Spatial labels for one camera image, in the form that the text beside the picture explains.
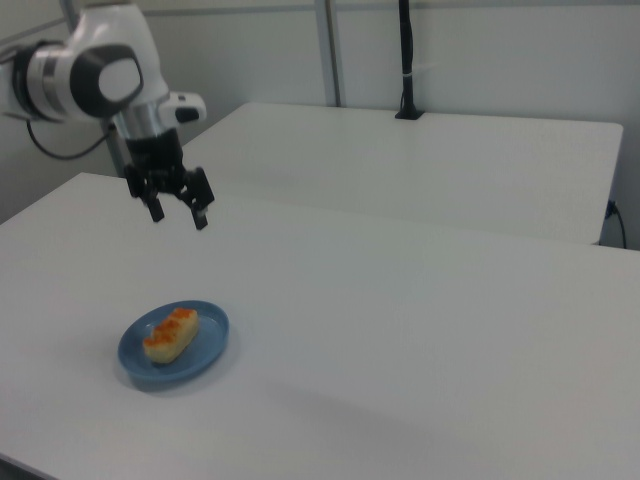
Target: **bread roll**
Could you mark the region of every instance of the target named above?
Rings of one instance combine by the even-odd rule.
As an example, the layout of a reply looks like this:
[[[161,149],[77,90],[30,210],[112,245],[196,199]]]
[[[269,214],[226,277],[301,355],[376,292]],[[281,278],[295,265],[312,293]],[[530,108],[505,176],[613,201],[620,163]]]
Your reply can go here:
[[[198,312],[176,308],[142,341],[144,353],[156,363],[171,363],[198,333]]]

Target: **round plate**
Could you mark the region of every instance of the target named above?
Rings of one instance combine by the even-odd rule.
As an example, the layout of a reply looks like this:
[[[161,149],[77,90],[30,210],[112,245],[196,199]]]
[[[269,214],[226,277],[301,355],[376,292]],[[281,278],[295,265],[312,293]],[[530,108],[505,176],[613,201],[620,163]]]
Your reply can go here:
[[[173,362],[153,363],[144,354],[142,340],[167,318],[174,308],[191,308],[198,312],[200,327],[191,343]],[[186,300],[156,308],[133,322],[120,339],[118,360],[132,378],[152,382],[169,382],[188,378],[204,370],[222,353],[229,336],[226,313],[212,303]]]

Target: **black cable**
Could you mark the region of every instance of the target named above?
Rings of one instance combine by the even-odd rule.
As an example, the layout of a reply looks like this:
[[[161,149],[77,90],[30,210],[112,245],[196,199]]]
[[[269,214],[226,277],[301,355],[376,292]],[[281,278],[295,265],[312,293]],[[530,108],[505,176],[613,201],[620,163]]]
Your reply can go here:
[[[618,206],[613,206],[613,213],[618,217],[618,221],[620,222],[620,230],[622,230],[622,248],[627,249],[627,233],[624,230],[624,222],[622,221],[622,215],[620,214],[620,210],[618,210]]]
[[[609,200],[607,202],[607,210],[604,214],[604,219],[607,220],[611,215],[616,215],[618,217],[618,222],[620,222],[620,230],[622,231],[622,247],[627,249],[627,232],[624,229],[624,222],[622,221],[622,214],[618,209],[618,205],[613,200]]]
[[[109,138],[109,135],[111,135],[112,130],[113,130],[113,127],[109,126],[109,131],[107,133],[105,133],[102,137],[100,137],[89,148],[87,148],[85,150],[82,150],[81,152],[74,153],[72,155],[58,155],[57,153],[50,152],[45,147],[43,147],[40,144],[40,142],[38,142],[38,139],[36,138],[35,134],[33,133],[33,128],[31,127],[31,120],[27,120],[27,131],[29,132],[29,137],[31,137],[31,141],[33,142],[33,144],[36,147],[38,147],[38,150],[40,150],[42,153],[44,153],[45,155],[48,155],[51,158],[55,158],[56,160],[75,160],[77,158],[84,157],[88,153],[93,152],[96,148],[98,148],[100,146],[100,144],[102,142],[104,142],[107,138]]]

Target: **black pole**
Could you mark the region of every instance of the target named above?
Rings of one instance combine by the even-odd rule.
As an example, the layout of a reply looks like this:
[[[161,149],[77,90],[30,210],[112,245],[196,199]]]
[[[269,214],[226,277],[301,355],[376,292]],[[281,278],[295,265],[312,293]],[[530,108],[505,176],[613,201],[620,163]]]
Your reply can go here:
[[[416,109],[413,103],[413,32],[409,16],[409,0],[399,0],[400,46],[402,48],[402,102],[396,118],[417,120],[424,112]]]

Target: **white table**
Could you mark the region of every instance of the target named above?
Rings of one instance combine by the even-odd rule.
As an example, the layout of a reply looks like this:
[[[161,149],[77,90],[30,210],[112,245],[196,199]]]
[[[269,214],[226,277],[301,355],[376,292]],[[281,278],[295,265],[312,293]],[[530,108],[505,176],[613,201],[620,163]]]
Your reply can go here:
[[[622,127],[248,104],[184,149],[221,193],[583,244]]]
[[[637,479],[640,256],[81,175],[0,226],[0,453],[63,480]],[[137,317],[226,352],[139,390]]]

